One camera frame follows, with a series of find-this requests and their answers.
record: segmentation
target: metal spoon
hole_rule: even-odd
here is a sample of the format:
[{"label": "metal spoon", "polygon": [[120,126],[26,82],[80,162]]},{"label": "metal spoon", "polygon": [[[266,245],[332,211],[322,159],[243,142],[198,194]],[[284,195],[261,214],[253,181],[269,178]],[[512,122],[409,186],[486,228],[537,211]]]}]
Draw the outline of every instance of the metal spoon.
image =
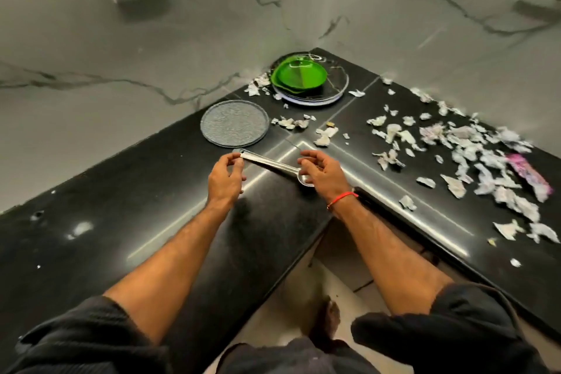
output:
[{"label": "metal spoon", "polygon": [[243,148],[240,148],[239,150],[235,150],[235,151],[239,152],[241,154],[241,158],[243,158],[244,160],[249,160],[249,161],[259,163],[259,164],[264,164],[266,166],[273,167],[274,169],[281,170],[281,171],[287,172],[287,173],[291,173],[293,175],[296,175],[296,178],[298,179],[298,182],[300,182],[302,185],[312,186],[312,187],[314,186],[314,184],[306,183],[307,176],[302,176],[300,174],[300,169],[298,169],[297,167],[292,167],[292,166],[289,166],[287,164],[279,163],[278,161],[274,161],[274,160],[271,160],[270,158],[260,156],[259,154],[256,154],[255,152],[244,150]]}]

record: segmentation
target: black granite countertop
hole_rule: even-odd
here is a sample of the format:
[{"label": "black granite countertop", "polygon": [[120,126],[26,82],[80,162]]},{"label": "black granite countertop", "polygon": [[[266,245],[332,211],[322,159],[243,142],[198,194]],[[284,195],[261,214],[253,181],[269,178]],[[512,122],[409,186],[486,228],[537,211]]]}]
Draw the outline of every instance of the black granite countertop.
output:
[{"label": "black granite countertop", "polygon": [[[353,185],[374,196],[377,209],[403,222],[409,227],[406,232],[431,243],[440,255],[475,278],[500,288],[538,327],[559,335],[561,317],[555,305],[561,302],[561,290],[556,287],[561,245],[547,240],[535,244],[522,237],[499,242],[496,248],[489,246],[487,238],[498,236],[493,221],[521,219],[489,198],[474,195],[473,186],[468,187],[464,199],[456,200],[440,183],[431,190],[415,182],[417,176],[439,182],[440,173],[453,173],[451,161],[444,165],[434,162],[435,153],[449,158],[445,148],[431,148],[415,159],[403,160],[407,167],[401,172],[382,172],[371,152],[384,151],[387,144],[371,134],[365,120],[382,115],[385,103],[398,109],[400,117],[418,116],[423,111],[434,115],[435,105],[428,109],[395,84],[392,88],[397,93],[390,96],[378,76],[340,62],[350,76],[349,89],[365,89],[367,95],[354,98],[345,94],[335,105],[316,109],[292,105],[284,109],[283,102],[272,96],[252,97],[270,117],[301,118],[306,113],[318,121],[305,131],[271,127],[251,151],[296,165],[299,149],[314,147],[315,128],[334,121],[340,133],[326,152],[341,161]],[[249,99],[242,89],[228,98]],[[0,216],[0,281],[4,290],[0,368],[16,358],[13,345],[19,335],[105,291],[202,208],[207,175],[225,152],[200,134],[203,112],[68,180],[56,187],[56,193],[46,191]],[[461,117],[454,121],[461,124]],[[351,136],[349,145],[342,137],[345,132]],[[554,188],[561,188],[557,158],[539,150],[528,158]],[[245,192],[219,229],[166,338],[177,372],[202,372],[312,246],[330,219],[313,189],[249,163],[245,172]],[[414,213],[403,211],[397,203],[405,193],[419,207]],[[556,201],[553,196],[540,209],[543,222],[561,231]],[[42,214],[33,221],[36,212]],[[520,260],[522,267],[512,267],[511,257]]]}]

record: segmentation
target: hand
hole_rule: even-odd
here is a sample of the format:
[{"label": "hand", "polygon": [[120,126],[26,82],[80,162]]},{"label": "hand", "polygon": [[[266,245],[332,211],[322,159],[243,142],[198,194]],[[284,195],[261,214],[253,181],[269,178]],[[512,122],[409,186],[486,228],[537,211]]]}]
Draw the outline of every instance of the hand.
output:
[{"label": "hand", "polygon": [[321,151],[302,151],[303,158],[298,159],[302,165],[301,175],[309,176],[307,183],[312,183],[316,191],[329,204],[343,192],[351,190],[345,173],[337,160],[327,157]]},{"label": "hand", "polygon": [[[234,166],[232,173],[228,173],[228,166]],[[217,205],[227,209],[232,208],[242,191],[242,181],[247,178],[242,175],[243,158],[239,152],[233,152],[220,157],[209,175],[209,196],[207,205]]]}]

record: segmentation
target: pink wrapper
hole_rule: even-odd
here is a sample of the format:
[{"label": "pink wrapper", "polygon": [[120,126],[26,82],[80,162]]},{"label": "pink wrapper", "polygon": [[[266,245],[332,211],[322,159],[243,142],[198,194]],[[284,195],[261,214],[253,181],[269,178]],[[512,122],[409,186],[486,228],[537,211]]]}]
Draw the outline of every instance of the pink wrapper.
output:
[{"label": "pink wrapper", "polygon": [[525,179],[534,189],[536,198],[543,203],[553,192],[553,188],[536,169],[520,154],[507,155],[508,163],[522,179]]}]

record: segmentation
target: person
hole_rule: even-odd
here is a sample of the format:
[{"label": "person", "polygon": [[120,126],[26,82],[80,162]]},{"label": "person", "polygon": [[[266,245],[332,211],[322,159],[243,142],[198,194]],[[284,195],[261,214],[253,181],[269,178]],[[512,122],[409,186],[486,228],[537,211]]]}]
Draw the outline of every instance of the person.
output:
[{"label": "person", "polygon": [[[548,372],[501,293],[454,284],[361,205],[336,160],[319,151],[301,155],[301,173],[346,225],[392,314],[355,320],[356,342],[411,365],[416,374]],[[233,166],[231,173],[228,166]],[[172,372],[160,343],[242,192],[242,170],[239,153],[222,156],[209,175],[206,207],[102,296],[22,337],[19,345],[26,350],[9,372]],[[222,356],[218,372],[376,373],[346,343],[332,340],[338,308],[327,301],[324,309],[309,337],[285,347],[236,345]]]}]

